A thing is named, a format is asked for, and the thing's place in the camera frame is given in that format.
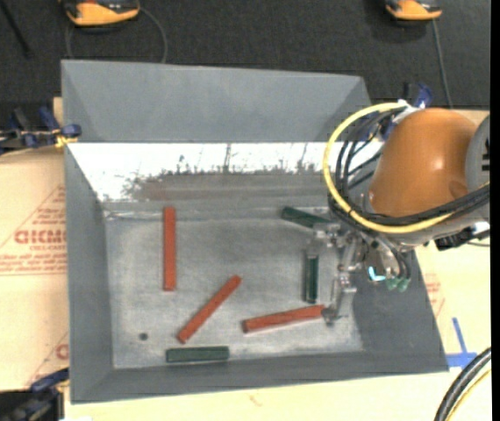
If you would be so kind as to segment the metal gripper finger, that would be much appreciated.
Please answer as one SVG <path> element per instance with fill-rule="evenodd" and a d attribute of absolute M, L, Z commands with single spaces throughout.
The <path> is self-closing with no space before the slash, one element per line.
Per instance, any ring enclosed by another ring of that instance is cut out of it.
<path fill-rule="evenodd" d="M 307 260 L 318 259 L 333 247 L 334 234 L 326 230 L 314 230 L 305 247 Z"/>
<path fill-rule="evenodd" d="M 331 298 L 323 309 L 323 319 L 327 325 L 335 325 L 353 315 L 353 302 L 357 288 L 350 275 L 341 275 L 332 281 Z"/>

